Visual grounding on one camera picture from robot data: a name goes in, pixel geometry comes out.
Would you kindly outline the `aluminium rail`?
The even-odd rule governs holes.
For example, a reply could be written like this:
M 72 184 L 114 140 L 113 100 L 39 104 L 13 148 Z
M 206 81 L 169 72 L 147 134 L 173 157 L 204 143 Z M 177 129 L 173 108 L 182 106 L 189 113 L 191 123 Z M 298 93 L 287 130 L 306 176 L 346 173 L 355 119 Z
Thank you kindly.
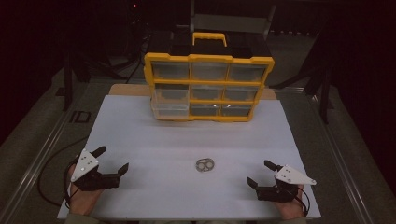
M 371 216 L 369 209 L 366 205 L 366 202 L 361 196 L 358 185 L 355 182 L 352 173 L 350 173 L 347 167 L 347 163 L 341 153 L 341 148 L 336 143 L 335 137 L 329 127 L 329 124 L 326 123 L 322 116 L 319 114 L 320 102 L 318 100 L 318 97 L 316 95 L 306 95 L 305 98 L 310 104 L 310 107 L 315 114 L 315 118 L 318 121 L 321 130 L 323 131 L 325 142 L 329 145 L 330 148 L 330 154 L 332 155 L 333 163 L 336 167 L 338 174 L 340 175 L 343 186 L 346 189 L 347 197 L 351 202 L 351 205 L 358 218 L 359 223 L 375 224 L 374 219 Z
M 64 107 L 51 87 L 0 146 L 0 224 L 12 224 L 86 88 L 77 83 Z

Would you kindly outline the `person's right hand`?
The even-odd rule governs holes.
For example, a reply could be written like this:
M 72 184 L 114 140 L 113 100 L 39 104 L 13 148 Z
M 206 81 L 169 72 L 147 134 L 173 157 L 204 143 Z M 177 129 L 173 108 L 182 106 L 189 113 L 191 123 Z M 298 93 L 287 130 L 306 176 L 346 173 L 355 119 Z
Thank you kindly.
M 306 224 L 303 206 L 297 200 L 275 203 L 275 207 L 281 215 L 279 224 Z

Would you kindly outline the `black floor bracket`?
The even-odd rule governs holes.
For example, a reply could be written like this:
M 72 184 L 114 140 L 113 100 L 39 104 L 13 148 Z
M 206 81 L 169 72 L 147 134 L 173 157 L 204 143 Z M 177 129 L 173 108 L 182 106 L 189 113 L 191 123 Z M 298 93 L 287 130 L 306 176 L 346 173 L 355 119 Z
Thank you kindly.
M 92 113 L 89 111 L 74 111 L 69 120 L 70 123 L 88 123 Z

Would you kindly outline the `yellow black drawer organizer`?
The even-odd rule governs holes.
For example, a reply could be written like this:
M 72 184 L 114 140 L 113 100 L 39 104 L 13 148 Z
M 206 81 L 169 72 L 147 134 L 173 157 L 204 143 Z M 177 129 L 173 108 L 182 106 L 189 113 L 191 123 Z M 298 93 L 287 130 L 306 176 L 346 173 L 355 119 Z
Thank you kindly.
M 253 33 L 159 31 L 148 42 L 144 74 L 157 89 L 188 90 L 187 120 L 249 121 L 275 61 Z

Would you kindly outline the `small metal carabiner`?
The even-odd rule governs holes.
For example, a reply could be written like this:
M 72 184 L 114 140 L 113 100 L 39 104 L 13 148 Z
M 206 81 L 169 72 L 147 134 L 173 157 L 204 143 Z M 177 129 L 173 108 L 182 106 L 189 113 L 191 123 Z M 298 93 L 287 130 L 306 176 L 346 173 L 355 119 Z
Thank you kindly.
M 214 167 L 215 162 L 210 158 L 203 158 L 195 163 L 195 169 L 200 173 L 210 172 Z

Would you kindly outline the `person's left hand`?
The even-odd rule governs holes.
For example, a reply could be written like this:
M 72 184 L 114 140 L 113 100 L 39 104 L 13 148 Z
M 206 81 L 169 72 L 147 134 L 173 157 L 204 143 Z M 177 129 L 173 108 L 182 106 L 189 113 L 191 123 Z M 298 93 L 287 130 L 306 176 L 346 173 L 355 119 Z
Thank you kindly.
M 69 212 L 71 214 L 88 216 L 96 206 L 102 189 L 95 191 L 81 191 L 74 183 L 70 184 Z

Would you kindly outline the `clear plastic drawer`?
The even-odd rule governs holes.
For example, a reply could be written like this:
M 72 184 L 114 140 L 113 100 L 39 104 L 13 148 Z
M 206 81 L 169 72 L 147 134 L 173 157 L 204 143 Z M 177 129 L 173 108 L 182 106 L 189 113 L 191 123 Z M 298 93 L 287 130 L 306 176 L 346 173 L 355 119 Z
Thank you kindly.
M 156 119 L 187 119 L 189 91 L 157 89 L 151 97 L 150 105 Z

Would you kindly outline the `white table board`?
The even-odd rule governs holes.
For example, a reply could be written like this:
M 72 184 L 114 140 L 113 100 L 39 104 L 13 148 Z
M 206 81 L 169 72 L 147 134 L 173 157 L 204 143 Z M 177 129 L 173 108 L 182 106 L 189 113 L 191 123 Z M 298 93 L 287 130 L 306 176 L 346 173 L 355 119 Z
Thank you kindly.
M 116 189 L 106 190 L 92 214 L 107 220 L 251 220 L 277 218 L 247 177 L 275 183 L 268 160 L 304 169 L 282 104 L 259 102 L 249 122 L 161 121 L 141 96 L 105 97 L 85 148 L 105 146 L 99 170 L 129 164 Z M 200 173 L 195 163 L 215 167 Z

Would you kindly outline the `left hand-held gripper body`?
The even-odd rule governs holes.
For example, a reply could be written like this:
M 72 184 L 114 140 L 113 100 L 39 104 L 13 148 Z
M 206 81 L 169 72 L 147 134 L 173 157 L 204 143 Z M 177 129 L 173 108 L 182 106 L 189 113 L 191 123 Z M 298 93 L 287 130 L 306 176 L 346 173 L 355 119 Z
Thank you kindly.
M 83 191 L 114 189 L 120 185 L 120 177 L 98 172 L 99 160 L 87 149 L 81 151 L 75 164 L 70 181 Z

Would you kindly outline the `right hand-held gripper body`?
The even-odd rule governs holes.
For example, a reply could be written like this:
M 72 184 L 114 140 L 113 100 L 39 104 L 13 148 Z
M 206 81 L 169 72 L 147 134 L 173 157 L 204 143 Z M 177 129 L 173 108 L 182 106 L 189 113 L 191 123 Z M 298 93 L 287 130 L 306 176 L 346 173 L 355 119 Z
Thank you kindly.
M 275 172 L 276 184 L 272 187 L 257 187 L 256 194 L 260 201 L 276 203 L 292 202 L 298 195 L 299 185 L 316 185 L 317 181 L 284 165 L 279 172 Z

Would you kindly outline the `black metal stand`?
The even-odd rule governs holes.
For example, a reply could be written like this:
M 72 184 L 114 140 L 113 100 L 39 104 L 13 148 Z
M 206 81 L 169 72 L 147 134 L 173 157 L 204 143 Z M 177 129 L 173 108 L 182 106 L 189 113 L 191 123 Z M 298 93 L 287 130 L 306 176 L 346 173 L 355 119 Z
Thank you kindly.
M 329 103 L 333 59 L 335 57 L 332 38 L 333 18 L 330 18 L 320 30 L 315 43 L 304 59 L 303 65 L 300 68 L 298 74 L 272 86 L 272 89 L 284 89 L 289 85 L 308 77 L 309 80 L 304 86 L 304 93 L 306 95 L 315 95 L 318 90 L 321 90 L 319 95 L 320 100 L 318 112 L 325 124 L 329 123 L 327 110 Z
M 85 60 L 85 55 L 80 51 L 64 53 L 64 86 L 56 92 L 56 96 L 64 98 L 63 111 L 67 111 L 73 102 L 73 75 L 80 82 L 88 82 L 91 78 Z

